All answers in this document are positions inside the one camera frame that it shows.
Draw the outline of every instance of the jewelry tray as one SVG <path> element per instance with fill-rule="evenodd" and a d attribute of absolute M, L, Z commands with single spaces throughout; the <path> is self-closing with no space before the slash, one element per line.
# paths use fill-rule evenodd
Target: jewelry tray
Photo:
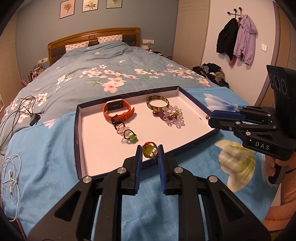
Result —
<path fill-rule="evenodd" d="M 182 109 L 184 124 L 180 129 L 176 125 L 168 126 L 159 117 L 154 117 L 146 100 L 152 95 L 167 98 L 172 106 Z M 125 125 L 137 135 L 138 141 L 130 143 L 116 133 L 114 125 L 107 122 L 103 115 L 103 106 L 107 101 L 125 99 L 134 115 L 125 121 Z M 152 100 L 154 106 L 164 106 L 161 100 Z M 108 112 L 108 115 L 122 114 L 126 108 Z M 208 125 L 206 115 L 211 111 L 192 95 L 179 86 L 158 88 L 117 95 L 79 104 L 74 124 L 74 154 L 77 176 L 99 178 L 122 166 L 124 160 L 134 156 L 137 145 L 146 142 L 162 144 L 167 155 L 176 156 L 204 142 L 219 132 Z M 157 164 L 156 159 L 143 156 L 143 168 Z"/>

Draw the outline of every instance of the coat rack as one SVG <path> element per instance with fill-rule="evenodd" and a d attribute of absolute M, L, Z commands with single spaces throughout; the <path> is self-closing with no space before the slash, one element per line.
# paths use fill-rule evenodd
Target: coat rack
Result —
<path fill-rule="evenodd" d="M 230 13 L 230 12 L 227 12 L 227 13 L 228 13 L 229 15 L 235 15 L 235 19 L 236 19 L 237 16 L 239 16 L 239 14 L 237 14 L 237 9 L 236 9 L 236 8 L 234 8 L 233 10 L 235 11 L 235 13 Z"/>

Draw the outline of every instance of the smartwatch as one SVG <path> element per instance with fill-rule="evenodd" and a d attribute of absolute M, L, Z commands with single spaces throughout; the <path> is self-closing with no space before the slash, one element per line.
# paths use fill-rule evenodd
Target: smartwatch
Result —
<path fill-rule="evenodd" d="M 109 116 L 107 114 L 107 111 L 116 110 L 116 109 L 120 109 L 123 107 L 127 108 L 128 111 L 123 112 L 120 115 L 114 115 L 114 116 Z M 112 124 L 114 124 L 115 122 L 126 121 L 134 113 L 135 113 L 135 108 L 131 109 L 131 105 L 123 99 L 116 99 L 116 100 L 108 101 L 108 102 L 106 102 L 106 104 L 103 107 L 103 114 L 104 114 L 105 119 L 108 122 L 111 122 Z"/>

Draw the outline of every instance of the orange watch strap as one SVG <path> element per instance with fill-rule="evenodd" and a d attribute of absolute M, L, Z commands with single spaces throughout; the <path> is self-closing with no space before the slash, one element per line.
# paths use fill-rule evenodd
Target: orange watch strap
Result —
<path fill-rule="evenodd" d="M 103 107 L 103 114 L 104 114 L 104 117 L 105 119 L 108 121 L 108 122 L 119 122 L 119 121 L 126 121 L 128 120 L 134 113 L 135 113 L 135 108 L 132 108 L 131 109 L 131 105 L 123 100 L 123 107 L 127 108 L 128 111 L 127 112 L 123 112 L 122 114 L 120 115 L 115 115 L 114 117 L 113 116 L 109 116 L 108 114 L 106 114 L 106 112 L 108 111 L 107 110 L 107 103 L 105 103 L 104 107 Z"/>

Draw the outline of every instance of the wooden headboard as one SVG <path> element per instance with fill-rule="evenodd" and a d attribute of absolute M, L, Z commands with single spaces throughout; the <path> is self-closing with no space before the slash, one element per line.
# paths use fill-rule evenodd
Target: wooden headboard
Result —
<path fill-rule="evenodd" d="M 106 28 L 89 31 L 71 35 L 69 37 L 65 37 L 49 43 L 47 45 L 49 64 L 54 64 L 66 53 L 65 46 L 68 44 L 76 44 L 84 41 L 89 41 L 89 46 L 94 46 L 99 44 L 98 37 L 116 34 L 122 34 L 122 42 L 125 42 L 129 46 L 140 47 L 140 28 Z"/>

